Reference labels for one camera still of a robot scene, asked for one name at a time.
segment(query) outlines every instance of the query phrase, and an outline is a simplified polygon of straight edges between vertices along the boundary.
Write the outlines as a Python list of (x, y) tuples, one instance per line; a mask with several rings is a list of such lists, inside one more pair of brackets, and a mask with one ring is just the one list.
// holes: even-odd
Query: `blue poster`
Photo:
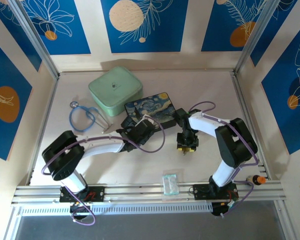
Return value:
[(188, 0), (101, 0), (112, 53), (180, 52)]
[(271, 41), (274, 39), (275, 35), (286, 20), (288, 14), (290, 13), (296, 2), (297, 0), (281, 0), (279, 2), (278, 7), (276, 8), (268, 25), (266, 26), (258, 43), (256, 44), (250, 55), (254, 66), (257, 66), (259, 60), (267, 50)]
[(32, 43), (28, 39), (26, 33), (20, 26), (15, 15), (12, 13), (6, 0), (0, 0), (0, 20), (8, 29), (8, 31), (20, 46), (24, 54), (27, 56), (29, 61), (32, 63), (34, 68), (39, 71), (42, 60)]
[[(274, 22), (277, 18), (278, 22), (275, 26), (268, 27), (267, 31), (271, 32), (271, 35), (266, 36), (264, 34), (263, 39), (267, 40), (265, 43), (261, 43), (263, 48), (266, 44), (265, 48), (270, 44), (286, 19), (288, 10), (294, 1), (296, 0), (281, 0), (271, 20)], [(241, 51), (246, 45), (266, 2), (266, 0), (215, 0), (201, 51)]]
[(262, 81), (290, 154), (300, 149), (300, 31)]
[(7, 160), (32, 86), (0, 48), (0, 158)]
[(91, 53), (74, 0), (21, 3), (51, 55)]

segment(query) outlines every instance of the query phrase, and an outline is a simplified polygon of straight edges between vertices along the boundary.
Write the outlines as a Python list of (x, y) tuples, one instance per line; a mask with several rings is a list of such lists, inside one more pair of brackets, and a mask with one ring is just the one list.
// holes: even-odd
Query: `aluminum rail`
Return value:
[[(104, 201), (93, 204), (149, 204), (149, 203), (189, 203), (194, 200), (190, 187), (194, 184), (208, 184), (208, 182), (185, 182), (179, 184), (179, 194), (165, 196), (163, 185), (155, 184), (96, 184), (91, 186), (104, 186)], [(239, 200), (250, 190), (249, 185), (237, 183)], [(60, 186), (18, 186), (12, 199), (12, 206), (46, 205), (59, 203)], [(274, 201), (285, 200), (284, 190), (278, 180), (269, 180), (265, 184), (255, 186), (246, 201)], [(224, 200), (203, 200), (202, 202), (223, 202)]]

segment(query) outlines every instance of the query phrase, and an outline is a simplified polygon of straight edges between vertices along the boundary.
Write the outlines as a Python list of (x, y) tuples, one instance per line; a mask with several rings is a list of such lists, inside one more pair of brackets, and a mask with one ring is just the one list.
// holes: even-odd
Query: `orange cap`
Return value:
[(265, 184), (266, 183), (266, 178), (264, 176), (258, 176), (256, 181), (260, 184)]

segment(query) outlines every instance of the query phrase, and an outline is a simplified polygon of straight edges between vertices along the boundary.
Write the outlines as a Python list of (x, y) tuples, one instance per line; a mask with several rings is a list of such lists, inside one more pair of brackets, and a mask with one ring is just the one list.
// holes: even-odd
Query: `stethoscope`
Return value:
[[(80, 133), (83, 133), (87, 130), (89, 130), (93, 125), (94, 123), (96, 123), (97, 125), (99, 125), (100, 127), (103, 128), (103, 131), (102, 133), (104, 133), (105, 131), (107, 131), (110, 127), (111, 127), (111, 124), (109, 124), (107, 122), (107, 120), (104, 118), (104, 116), (102, 116), (102, 114), (99, 112), (99, 110), (96, 108), (96, 107), (86, 107), (86, 106), (81, 106), (79, 105), (79, 103), (77, 101), (72, 101), (70, 102), (70, 107), (72, 108), (70, 114), (69, 114), (69, 122), (70, 122), (70, 125), (71, 127), (76, 130), (77, 132), (80, 132)], [(85, 129), (78, 129), (74, 126), (74, 123), (73, 123), (73, 120), (72, 120), (72, 114), (74, 113), (75, 110), (77, 109), (82, 109), (85, 111), (85, 115), (88, 119), (91, 120), (91, 123), (88, 127), (86, 127)], [(96, 112), (97, 114), (99, 114), (101, 116), (101, 118), (104, 120), (104, 122), (107, 124), (107, 126), (102, 126), (100, 123), (97, 122), (96, 120), (96, 116), (92, 113), (92, 112)]]

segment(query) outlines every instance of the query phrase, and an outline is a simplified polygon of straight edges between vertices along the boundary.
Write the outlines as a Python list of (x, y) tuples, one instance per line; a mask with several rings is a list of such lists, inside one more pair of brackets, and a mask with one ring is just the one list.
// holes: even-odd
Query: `container lid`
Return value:
[(115, 107), (143, 88), (125, 67), (117, 66), (89, 84), (90, 91), (106, 107)]

